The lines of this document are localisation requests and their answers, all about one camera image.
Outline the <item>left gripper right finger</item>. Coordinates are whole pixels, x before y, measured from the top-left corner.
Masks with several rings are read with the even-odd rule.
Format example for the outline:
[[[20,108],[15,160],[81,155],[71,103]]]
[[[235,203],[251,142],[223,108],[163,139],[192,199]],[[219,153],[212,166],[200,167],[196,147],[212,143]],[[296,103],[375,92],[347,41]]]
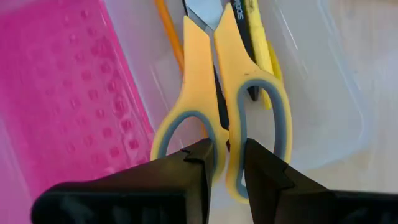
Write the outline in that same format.
[[[328,189],[254,139],[244,176],[254,224],[398,224],[398,194]]]

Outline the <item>clear pencil box pink lid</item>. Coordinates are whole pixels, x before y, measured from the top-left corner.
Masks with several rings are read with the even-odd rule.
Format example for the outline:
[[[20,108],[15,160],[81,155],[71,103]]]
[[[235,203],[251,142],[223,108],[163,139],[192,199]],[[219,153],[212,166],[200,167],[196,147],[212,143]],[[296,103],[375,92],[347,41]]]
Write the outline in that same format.
[[[331,0],[259,0],[292,109],[292,165],[362,151],[373,119]],[[0,0],[0,224],[47,188],[147,162],[181,73],[155,0]]]

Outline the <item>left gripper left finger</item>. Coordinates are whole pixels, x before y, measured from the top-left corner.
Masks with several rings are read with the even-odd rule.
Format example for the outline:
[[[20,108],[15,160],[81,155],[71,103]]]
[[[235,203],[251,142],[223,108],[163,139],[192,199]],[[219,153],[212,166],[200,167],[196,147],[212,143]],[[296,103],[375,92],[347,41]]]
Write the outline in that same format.
[[[34,202],[32,224],[208,224],[214,145],[173,154],[96,180],[63,182]]]

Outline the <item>yellow grey handled scissors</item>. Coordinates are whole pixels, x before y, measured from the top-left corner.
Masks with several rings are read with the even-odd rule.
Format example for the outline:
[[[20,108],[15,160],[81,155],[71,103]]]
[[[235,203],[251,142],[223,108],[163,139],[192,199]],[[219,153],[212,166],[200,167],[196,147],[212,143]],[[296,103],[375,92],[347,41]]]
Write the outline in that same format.
[[[250,86],[259,86],[269,95],[275,127],[274,154],[289,162],[292,153],[292,115],[283,83],[256,65],[244,48],[231,3],[213,6],[214,0],[189,0],[200,8],[199,14],[213,22],[209,36],[190,17],[183,18],[183,83],[180,95],[159,126],[152,143],[150,158],[164,157],[169,141],[188,117],[194,116],[205,125],[215,144],[213,180],[226,172],[226,187],[232,198],[249,202],[242,184],[246,114],[242,94]],[[229,129],[220,125],[214,70],[218,75],[229,119]]]

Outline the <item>orange pencil red eraser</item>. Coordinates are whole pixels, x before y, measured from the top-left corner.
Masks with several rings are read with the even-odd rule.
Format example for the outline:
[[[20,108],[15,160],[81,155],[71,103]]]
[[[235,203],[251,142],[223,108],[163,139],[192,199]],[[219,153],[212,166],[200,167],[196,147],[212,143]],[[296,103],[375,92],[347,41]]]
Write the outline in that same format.
[[[169,10],[165,3],[165,0],[154,0],[157,10],[159,12],[159,16],[162,19],[162,23],[165,28],[165,32],[169,38],[170,44],[172,46],[174,56],[177,60],[179,69],[181,73],[183,73],[184,69],[184,57],[183,57],[183,47],[179,41],[177,31],[173,24],[172,18],[170,16]]]

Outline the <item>yellow highlighter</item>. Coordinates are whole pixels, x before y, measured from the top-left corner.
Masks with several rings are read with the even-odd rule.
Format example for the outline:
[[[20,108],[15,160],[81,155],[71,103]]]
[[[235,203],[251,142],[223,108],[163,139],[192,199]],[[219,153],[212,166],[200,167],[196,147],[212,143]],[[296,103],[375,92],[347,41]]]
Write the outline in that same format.
[[[258,1],[244,0],[244,7],[256,64],[260,69],[273,74],[273,76],[283,82],[283,74],[277,55],[272,44],[267,40],[266,32],[261,21]]]

